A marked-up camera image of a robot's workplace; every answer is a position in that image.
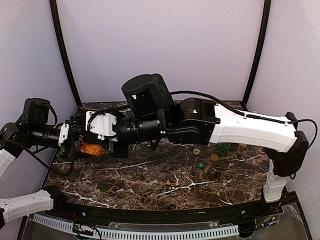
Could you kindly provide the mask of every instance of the white arm link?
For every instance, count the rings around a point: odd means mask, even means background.
[[[264,200],[267,203],[273,203],[281,198],[282,191],[289,181],[288,176],[278,176],[274,174],[274,164],[269,160],[269,172],[263,186]]]
[[[15,161],[16,157],[11,155],[5,149],[0,150],[0,179],[7,168]]]
[[[53,207],[54,200],[45,190],[14,198],[0,198],[0,208],[4,209],[2,214],[5,224],[23,216],[51,210]]]
[[[214,111],[215,117],[220,119],[220,124],[214,126],[210,143],[248,144],[286,153],[297,140],[293,124],[241,116],[220,104],[214,106]],[[274,117],[247,111],[240,112],[290,122],[285,116]]]

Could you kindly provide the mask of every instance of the green bottle cap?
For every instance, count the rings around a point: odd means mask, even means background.
[[[204,168],[205,168],[205,164],[203,162],[199,162],[198,169],[204,169]]]

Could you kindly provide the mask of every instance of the purple wall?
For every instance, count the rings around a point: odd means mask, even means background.
[[[318,1],[272,1],[264,48],[252,94],[251,111],[320,122],[320,3]],[[312,123],[299,123],[312,139]],[[295,190],[302,204],[313,239],[320,239],[319,136],[309,150],[296,179],[287,187]]]
[[[124,100],[121,86],[160,73],[170,91],[243,97],[263,0],[60,0],[84,102]]]
[[[51,18],[49,1],[12,0],[0,3],[0,126],[15,122],[26,98],[51,101],[59,121],[76,110]],[[39,154],[47,164],[54,151]],[[46,170],[23,153],[0,180],[0,198],[38,191]],[[15,240],[21,219],[0,230],[0,240]]]

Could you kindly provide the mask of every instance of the wire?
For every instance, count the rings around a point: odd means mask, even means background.
[[[245,233],[247,232],[248,230],[252,229],[252,228],[255,228],[256,226],[258,226],[259,224],[263,223],[269,216],[264,216],[262,220],[260,220],[259,222],[257,222],[255,225],[245,229],[245,230],[242,230],[240,231],[240,233]]]
[[[269,118],[269,117],[264,117],[264,116],[259,116],[259,115],[254,115],[254,114],[247,114],[245,115],[245,113],[243,113],[242,111],[239,111],[237,109],[234,109],[233,107],[231,107],[230,105],[228,105],[227,103],[223,102],[222,100],[216,98],[215,96],[206,94],[206,93],[202,93],[202,92],[198,92],[198,91],[188,91],[188,90],[183,90],[183,91],[173,91],[170,92],[171,95],[177,95],[177,94],[192,94],[192,95],[198,95],[198,96],[202,96],[211,100],[214,100],[215,102],[217,102],[218,104],[222,105],[223,107],[225,107],[226,109],[230,110],[231,112],[240,115],[240,116],[246,116],[247,118],[251,118],[251,119],[260,119],[260,120],[266,120],[269,122],[275,122],[275,123],[279,123],[279,124],[295,124],[295,123],[301,123],[301,122],[311,122],[314,124],[315,127],[315,133],[314,133],[314,137],[313,140],[311,141],[311,143],[308,146],[308,149],[314,144],[317,135],[318,135],[318,125],[317,123],[312,120],[312,119],[299,119],[299,120],[293,120],[293,121],[281,121],[281,120],[277,120],[277,119],[273,119],[273,118]]]
[[[61,122],[61,123],[57,124],[57,125],[55,126],[55,130],[58,130],[58,128],[61,127],[63,124],[64,124],[64,122]]]
[[[71,164],[70,164],[70,167],[69,167],[69,170],[67,172],[59,172],[59,171],[56,171],[52,168],[50,168],[47,164],[45,164],[39,157],[37,157],[37,155],[35,155],[31,150],[29,150],[27,147],[25,147],[24,145],[22,145],[21,143],[19,142],[16,142],[16,141],[13,141],[13,140],[9,140],[9,139],[5,139],[5,140],[1,140],[0,141],[0,146],[2,144],[14,144],[20,148],[22,148],[23,150],[25,150],[28,154],[30,154],[35,160],[37,160],[42,166],[44,166],[47,170],[51,171],[52,173],[58,175],[58,176],[61,176],[61,177],[66,177],[66,176],[69,176],[72,172],[72,170],[74,169],[74,165],[75,165],[75,158],[74,158],[74,155],[75,155],[75,144],[74,144],[74,139],[73,137],[71,137]]]
[[[86,221],[86,220],[84,220],[84,219],[82,219],[82,218],[78,218],[78,217],[76,216],[75,212],[73,212],[74,215],[71,215],[71,214],[67,214],[67,213],[64,213],[64,212],[62,212],[62,211],[58,211],[58,210],[55,210],[55,209],[53,209],[52,211],[55,211],[55,212],[60,213],[60,214],[63,214],[63,215],[65,215],[65,216],[75,217],[75,219],[80,220],[80,221],[83,221],[83,222],[86,223],[86,224],[89,224],[89,227],[92,228],[92,229],[94,229],[94,230],[96,230],[96,232],[97,232],[98,235],[99,235],[100,240],[102,240],[102,235],[101,235],[100,231],[97,229],[97,227],[96,227],[93,223],[91,223],[91,222],[88,222],[88,221]]]
[[[242,233],[242,234],[250,234],[250,233],[254,233],[255,231],[257,231],[259,229],[262,229],[262,228],[263,228],[263,226],[261,225],[261,226],[255,228],[255,229],[252,229],[251,231],[241,231],[240,233]]]
[[[279,220],[280,220],[280,212],[279,212],[278,208],[275,207],[275,210],[278,213],[278,215],[276,217],[279,218]]]
[[[314,144],[314,142],[315,142],[315,140],[316,140],[316,138],[317,138],[317,135],[318,135],[318,125],[317,125],[317,123],[316,123],[314,120],[309,119],[309,118],[294,120],[294,121],[291,121],[291,122],[289,122],[289,123],[290,123],[290,124],[296,124],[296,123],[302,123],[302,122],[310,122],[310,123],[313,123],[314,128],[315,128],[314,137],[313,137],[311,143],[310,143],[309,146],[308,146],[308,149],[309,149],[309,148],[311,148],[311,146]]]
[[[270,122],[275,122],[275,123],[279,123],[279,124],[285,124],[285,121],[281,121],[281,120],[277,120],[277,119],[273,119],[273,118],[268,118],[268,117],[264,117],[264,116],[258,116],[258,115],[253,115],[253,114],[245,114],[242,111],[239,111],[237,109],[234,109],[232,106],[228,105],[227,103],[223,102],[222,100],[216,98],[215,96],[206,94],[206,93],[202,93],[202,92],[198,92],[198,91],[188,91],[188,90],[183,90],[183,91],[173,91],[170,92],[171,95],[177,95],[177,94],[192,94],[192,95],[198,95],[198,96],[202,96],[211,100],[214,100],[215,102],[217,102],[218,104],[224,106],[226,109],[230,110],[231,112],[240,115],[240,116],[246,116],[247,118],[251,118],[251,119],[261,119],[261,120],[266,120],[266,121],[270,121]]]
[[[36,151],[33,151],[34,154],[38,154],[40,152],[42,152],[43,150],[46,150],[48,147],[47,146],[44,146],[40,149],[38,149],[38,145],[36,146]]]

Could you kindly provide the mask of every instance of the white cable channel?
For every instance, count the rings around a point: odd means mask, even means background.
[[[72,232],[74,223],[69,220],[59,220],[50,216],[35,214],[33,217],[33,221],[52,229],[56,229],[69,234],[74,234]],[[122,231],[101,227],[97,227],[97,229],[99,230],[102,239],[104,240],[210,240],[239,235],[238,225],[206,230],[179,232]],[[94,234],[91,238],[99,239],[98,233],[94,231]]]

